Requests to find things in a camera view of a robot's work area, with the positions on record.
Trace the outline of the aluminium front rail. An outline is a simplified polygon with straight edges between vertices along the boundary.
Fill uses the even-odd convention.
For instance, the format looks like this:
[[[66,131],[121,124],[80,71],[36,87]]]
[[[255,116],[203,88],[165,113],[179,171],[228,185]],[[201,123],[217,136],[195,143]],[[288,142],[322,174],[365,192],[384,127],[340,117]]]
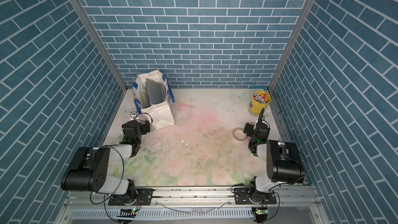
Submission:
[[[226,207],[255,206],[260,204],[237,205],[231,192],[232,186],[193,186],[193,187],[149,187],[154,189],[149,207]],[[274,190],[276,204],[260,206],[320,206],[321,202],[313,186],[283,185]]]

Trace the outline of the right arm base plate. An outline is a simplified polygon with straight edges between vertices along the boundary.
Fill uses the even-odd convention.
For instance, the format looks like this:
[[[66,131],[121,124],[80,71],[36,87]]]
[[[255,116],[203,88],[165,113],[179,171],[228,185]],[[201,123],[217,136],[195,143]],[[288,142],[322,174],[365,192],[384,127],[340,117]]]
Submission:
[[[249,205],[249,204],[276,204],[277,200],[274,194],[263,193],[250,189],[247,186],[232,186],[231,192],[234,195],[235,204]]]

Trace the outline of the grey mesh pouch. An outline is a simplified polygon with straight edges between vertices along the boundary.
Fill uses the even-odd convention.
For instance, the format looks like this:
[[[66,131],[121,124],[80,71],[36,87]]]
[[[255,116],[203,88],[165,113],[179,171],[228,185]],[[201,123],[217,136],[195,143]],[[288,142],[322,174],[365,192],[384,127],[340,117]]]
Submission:
[[[164,93],[160,82],[147,79],[146,91],[150,105],[160,104],[164,101]]]

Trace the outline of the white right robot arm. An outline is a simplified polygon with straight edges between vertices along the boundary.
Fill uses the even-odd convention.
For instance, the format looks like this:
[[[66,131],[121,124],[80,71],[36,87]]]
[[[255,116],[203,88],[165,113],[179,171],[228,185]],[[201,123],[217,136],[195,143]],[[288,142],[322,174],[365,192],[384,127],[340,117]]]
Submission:
[[[251,153],[266,159],[266,173],[255,176],[249,184],[249,196],[253,203],[268,199],[277,187],[302,183],[306,176],[301,154],[296,144],[269,140],[267,122],[246,123],[244,133],[250,138]]]

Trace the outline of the roll of clear tape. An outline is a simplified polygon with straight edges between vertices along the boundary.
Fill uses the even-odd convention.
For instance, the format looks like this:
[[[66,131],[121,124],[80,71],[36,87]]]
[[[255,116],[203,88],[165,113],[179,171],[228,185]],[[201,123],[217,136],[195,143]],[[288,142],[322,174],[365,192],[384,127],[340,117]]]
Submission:
[[[247,140],[247,134],[244,132],[243,128],[235,128],[232,131],[233,139],[237,142],[243,142]]]

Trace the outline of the yellow cup with markers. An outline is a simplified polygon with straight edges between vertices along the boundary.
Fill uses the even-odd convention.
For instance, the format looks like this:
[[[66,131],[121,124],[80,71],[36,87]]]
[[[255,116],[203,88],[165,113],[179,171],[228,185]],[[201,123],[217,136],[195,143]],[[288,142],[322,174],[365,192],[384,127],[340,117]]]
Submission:
[[[271,102],[271,95],[265,91],[255,91],[249,104],[249,112],[253,115],[259,115],[263,109],[267,109]]]

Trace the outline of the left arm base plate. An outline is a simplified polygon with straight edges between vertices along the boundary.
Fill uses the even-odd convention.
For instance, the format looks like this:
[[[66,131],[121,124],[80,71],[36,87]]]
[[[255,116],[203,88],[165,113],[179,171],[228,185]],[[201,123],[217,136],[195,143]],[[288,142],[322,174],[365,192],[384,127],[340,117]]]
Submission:
[[[146,206],[150,205],[154,189],[136,188],[133,194],[127,192],[124,195],[113,195],[109,199],[109,206]]]

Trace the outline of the white canvas tote bag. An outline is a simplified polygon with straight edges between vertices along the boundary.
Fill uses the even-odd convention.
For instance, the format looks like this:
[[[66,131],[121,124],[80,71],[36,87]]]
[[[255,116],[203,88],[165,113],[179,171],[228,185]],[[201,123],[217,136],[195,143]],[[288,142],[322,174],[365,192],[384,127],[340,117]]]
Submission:
[[[159,70],[139,74],[133,83],[133,95],[137,112],[149,117],[154,130],[176,124],[172,112],[175,98],[166,76]]]

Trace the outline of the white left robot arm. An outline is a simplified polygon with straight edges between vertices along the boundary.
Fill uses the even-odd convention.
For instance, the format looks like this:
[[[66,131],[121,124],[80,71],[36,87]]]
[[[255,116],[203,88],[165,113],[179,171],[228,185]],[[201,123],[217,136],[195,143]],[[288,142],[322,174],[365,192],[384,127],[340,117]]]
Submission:
[[[127,197],[128,204],[134,203],[137,199],[134,182],[123,176],[108,175],[108,165],[137,155],[142,135],[151,131],[150,122],[131,120],[122,125],[122,131],[122,142],[118,145],[78,148],[62,176],[61,188],[65,191],[119,195]]]

